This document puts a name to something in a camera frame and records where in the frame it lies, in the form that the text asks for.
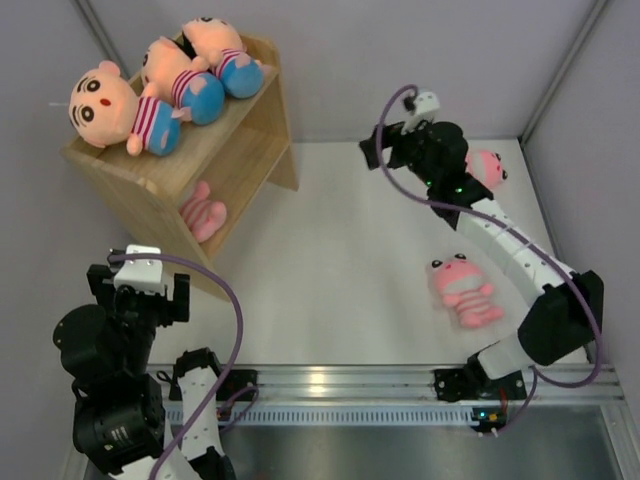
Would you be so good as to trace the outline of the boy plush doll blue pants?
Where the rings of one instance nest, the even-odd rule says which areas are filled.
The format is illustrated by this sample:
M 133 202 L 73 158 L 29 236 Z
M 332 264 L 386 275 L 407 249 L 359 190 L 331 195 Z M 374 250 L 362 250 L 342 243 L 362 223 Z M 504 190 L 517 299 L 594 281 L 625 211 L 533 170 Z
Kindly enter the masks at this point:
M 148 47 L 140 78 L 144 87 L 153 84 L 163 101 L 186 111 L 196 125 L 211 124 L 223 112 L 226 93 L 208 62 L 190 58 L 173 39 L 162 36 Z

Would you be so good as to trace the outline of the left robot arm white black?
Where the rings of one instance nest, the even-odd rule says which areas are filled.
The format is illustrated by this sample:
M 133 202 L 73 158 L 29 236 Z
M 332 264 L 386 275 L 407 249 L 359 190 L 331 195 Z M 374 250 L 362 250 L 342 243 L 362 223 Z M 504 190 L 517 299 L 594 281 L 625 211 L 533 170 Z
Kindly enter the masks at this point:
M 53 333 L 73 378 L 76 450 L 110 479 L 235 478 L 214 401 L 162 456 L 174 437 L 162 387 L 147 365 L 157 329 L 189 319 L 189 276 L 175 275 L 172 292 L 162 282 L 150 291 L 117 284 L 104 265 L 91 266 L 87 280 L 95 303 L 70 311 Z

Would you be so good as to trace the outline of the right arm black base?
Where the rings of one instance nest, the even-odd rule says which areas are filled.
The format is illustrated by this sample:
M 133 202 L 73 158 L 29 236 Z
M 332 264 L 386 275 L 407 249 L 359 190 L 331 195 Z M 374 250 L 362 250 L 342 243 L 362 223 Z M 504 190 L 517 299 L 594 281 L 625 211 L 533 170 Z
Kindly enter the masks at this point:
M 521 372 L 491 380 L 467 367 L 441 368 L 433 371 L 434 389 L 440 401 L 524 400 L 526 386 Z

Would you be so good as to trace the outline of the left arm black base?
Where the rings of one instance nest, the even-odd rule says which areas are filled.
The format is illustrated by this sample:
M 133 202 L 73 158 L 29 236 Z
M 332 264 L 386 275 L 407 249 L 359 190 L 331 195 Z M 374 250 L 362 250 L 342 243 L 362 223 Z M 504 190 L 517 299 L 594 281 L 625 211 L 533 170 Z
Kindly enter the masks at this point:
M 226 377 L 216 393 L 218 402 L 248 402 L 257 394 L 258 371 L 234 369 Z

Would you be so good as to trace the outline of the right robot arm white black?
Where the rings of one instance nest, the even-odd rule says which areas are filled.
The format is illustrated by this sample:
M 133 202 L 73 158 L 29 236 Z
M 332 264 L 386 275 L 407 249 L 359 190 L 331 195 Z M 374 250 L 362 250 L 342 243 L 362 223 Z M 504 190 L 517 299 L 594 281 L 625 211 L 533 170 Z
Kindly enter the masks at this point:
M 411 171 L 427 188 L 420 203 L 480 248 L 529 307 L 515 333 L 467 360 L 471 392 L 491 396 L 511 373 L 549 366 L 589 343 L 600 348 L 602 279 L 562 264 L 515 225 L 493 193 L 467 172 L 468 143 L 459 126 L 422 121 L 409 133 L 403 126 L 378 125 L 360 141 L 368 168 Z

